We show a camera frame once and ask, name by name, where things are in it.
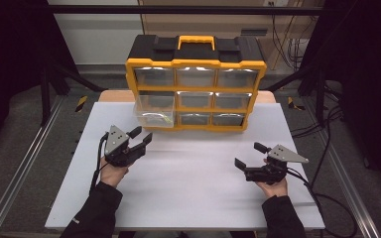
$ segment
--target black sleeve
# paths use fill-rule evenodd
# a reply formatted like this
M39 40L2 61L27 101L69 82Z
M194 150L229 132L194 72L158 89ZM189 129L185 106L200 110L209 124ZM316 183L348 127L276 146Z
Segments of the black sleeve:
M112 237L116 222L115 212L122 193L99 182L84 206L64 230L61 238Z
M306 238L305 228L288 196L273 196L262 204L267 238Z

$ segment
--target hand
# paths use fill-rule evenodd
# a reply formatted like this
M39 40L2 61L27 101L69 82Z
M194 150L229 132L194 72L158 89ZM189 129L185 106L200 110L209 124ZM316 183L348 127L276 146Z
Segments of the hand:
M127 167L114 167L107 164L104 157L102 157L100 159L100 166L103 167L100 171L100 180L116 188L125 175L128 174L129 167L132 165Z
M256 181L255 183L262 188L267 198L270 198L275 195L276 196L288 195L286 178L283 178L281 181L275 182L271 185L267 185L266 183L262 181Z

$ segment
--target white table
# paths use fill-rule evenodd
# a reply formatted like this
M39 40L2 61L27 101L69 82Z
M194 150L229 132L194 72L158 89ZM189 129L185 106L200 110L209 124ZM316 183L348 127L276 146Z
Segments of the white table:
M131 102L96 102L46 223L64 229L88 196L98 143L110 125L127 132L138 126ZM144 130L131 140L138 144ZM262 190L234 167L238 158L260 167L265 155L254 142L282 144L296 150L280 104L255 104L243 133L153 131L147 155L130 168L118 189L124 197L116 212L122 230L257 230L266 227ZM289 167L305 173L300 164ZM287 176L289 196L306 229L322 229L323 221L303 183Z

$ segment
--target white wall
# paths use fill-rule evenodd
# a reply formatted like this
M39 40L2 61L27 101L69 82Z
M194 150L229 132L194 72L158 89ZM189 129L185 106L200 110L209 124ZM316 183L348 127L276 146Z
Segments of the white wall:
M137 0L49 0L66 5L138 5ZM143 34L140 15L55 14L76 64L124 64L135 37Z

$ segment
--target transparent drawer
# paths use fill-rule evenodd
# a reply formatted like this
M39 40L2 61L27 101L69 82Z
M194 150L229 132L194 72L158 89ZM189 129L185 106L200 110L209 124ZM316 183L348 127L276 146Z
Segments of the transparent drawer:
M211 106L213 92L188 92L178 91L179 105L182 107L202 107Z
M174 72L169 67L137 67L138 85L173 86Z
M241 113L214 113L212 125L214 126L241 126L245 114Z
M215 93L215 108L246 109L252 93Z
M179 113L179 120L182 125L202 125L209 124L209 113L196 113L196 112L181 112Z
M175 97L140 95L134 106L134 115L143 127L174 127Z
M253 87L259 70L256 69L221 69L218 71L219 87Z
M182 67L176 70L180 86L213 86L215 69L206 67Z

